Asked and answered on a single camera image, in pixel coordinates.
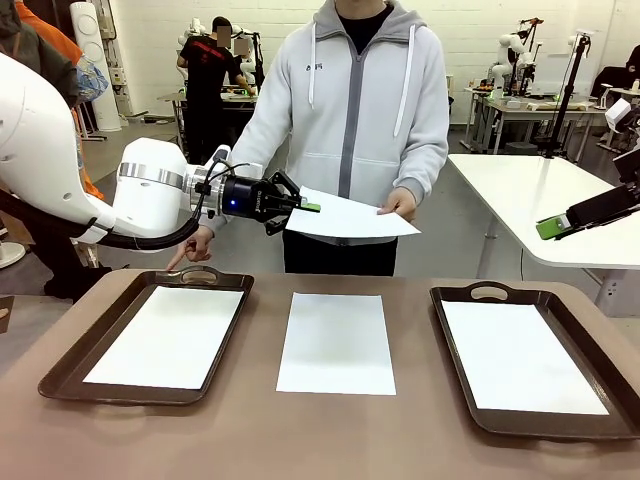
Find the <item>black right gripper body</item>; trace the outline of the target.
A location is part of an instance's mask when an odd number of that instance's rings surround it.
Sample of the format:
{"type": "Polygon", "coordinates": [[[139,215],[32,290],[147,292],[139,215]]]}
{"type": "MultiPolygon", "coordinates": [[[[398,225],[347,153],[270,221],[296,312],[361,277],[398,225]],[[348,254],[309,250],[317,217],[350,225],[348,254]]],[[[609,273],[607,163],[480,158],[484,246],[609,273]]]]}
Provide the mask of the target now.
{"type": "Polygon", "coordinates": [[[639,181],[640,149],[634,149],[617,156],[614,166],[619,173],[619,181],[623,184],[633,184],[639,181]]]}

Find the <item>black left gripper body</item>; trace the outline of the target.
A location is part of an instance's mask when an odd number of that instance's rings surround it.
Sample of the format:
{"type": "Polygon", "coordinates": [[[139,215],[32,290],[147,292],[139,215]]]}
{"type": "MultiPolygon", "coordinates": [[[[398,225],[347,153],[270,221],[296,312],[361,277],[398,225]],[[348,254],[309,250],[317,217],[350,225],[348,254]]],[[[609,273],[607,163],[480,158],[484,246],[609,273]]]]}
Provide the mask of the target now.
{"type": "Polygon", "coordinates": [[[274,217],[272,201],[274,186],[266,180],[229,175],[222,193],[222,212],[225,215],[252,220],[274,217]]]}

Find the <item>person's left hand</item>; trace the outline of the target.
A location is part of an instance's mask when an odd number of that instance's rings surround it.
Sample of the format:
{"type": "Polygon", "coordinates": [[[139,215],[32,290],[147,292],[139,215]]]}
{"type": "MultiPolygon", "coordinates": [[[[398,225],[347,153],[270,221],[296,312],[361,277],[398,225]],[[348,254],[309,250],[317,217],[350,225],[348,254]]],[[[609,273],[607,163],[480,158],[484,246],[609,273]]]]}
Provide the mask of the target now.
{"type": "Polygon", "coordinates": [[[379,215],[396,213],[405,221],[412,223],[416,218],[417,203],[414,195],[406,188],[394,189],[386,203],[378,209],[379,215]]]}

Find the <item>person's right hand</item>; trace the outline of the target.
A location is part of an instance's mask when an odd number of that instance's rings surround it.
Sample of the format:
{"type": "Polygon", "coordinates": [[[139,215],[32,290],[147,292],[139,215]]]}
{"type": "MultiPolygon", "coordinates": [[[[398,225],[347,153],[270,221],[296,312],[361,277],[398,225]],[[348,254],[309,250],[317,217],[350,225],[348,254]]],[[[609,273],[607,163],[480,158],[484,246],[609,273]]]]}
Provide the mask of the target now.
{"type": "Polygon", "coordinates": [[[213,238],[214,233],[210,228],[200,226],[193,235],[177,247],[176,253],[169,261],[166,270],[173,270],[184,259],[190,262],[210,260],[210,242],[213,238]]]}

